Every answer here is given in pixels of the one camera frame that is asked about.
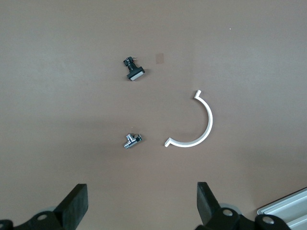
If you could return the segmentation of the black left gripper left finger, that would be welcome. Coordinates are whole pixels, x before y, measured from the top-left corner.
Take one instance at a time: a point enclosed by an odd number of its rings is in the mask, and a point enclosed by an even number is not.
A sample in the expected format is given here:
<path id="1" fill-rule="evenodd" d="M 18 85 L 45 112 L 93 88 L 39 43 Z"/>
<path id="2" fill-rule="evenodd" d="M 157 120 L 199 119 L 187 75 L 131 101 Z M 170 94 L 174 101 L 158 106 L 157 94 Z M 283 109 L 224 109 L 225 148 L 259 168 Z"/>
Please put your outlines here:
<path id="1" fill-rule="evenodd" d="M 88 210 L 86 184 L 77 184 L 53 211 L 35 214 L 25 223 L 14 226 L 8 219 L 0 221 L 2 230 L 75 230 Z"/>

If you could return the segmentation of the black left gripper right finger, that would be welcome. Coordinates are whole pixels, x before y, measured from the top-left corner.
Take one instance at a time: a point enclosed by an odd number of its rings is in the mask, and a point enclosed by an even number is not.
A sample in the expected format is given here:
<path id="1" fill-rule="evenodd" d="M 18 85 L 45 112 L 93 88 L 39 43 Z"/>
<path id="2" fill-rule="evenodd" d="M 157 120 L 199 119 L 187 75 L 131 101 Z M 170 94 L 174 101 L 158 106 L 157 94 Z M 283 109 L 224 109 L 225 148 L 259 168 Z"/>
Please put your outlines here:
<path id="1" fill-rule="evenodd" d="M 206 182 L 197 183 L 197 209 L 202 220 L 198 230 L 288 230 L 288 225 L 273 215 L 258 215 L 249 220 L 234 209 L 221 207 Z"/>

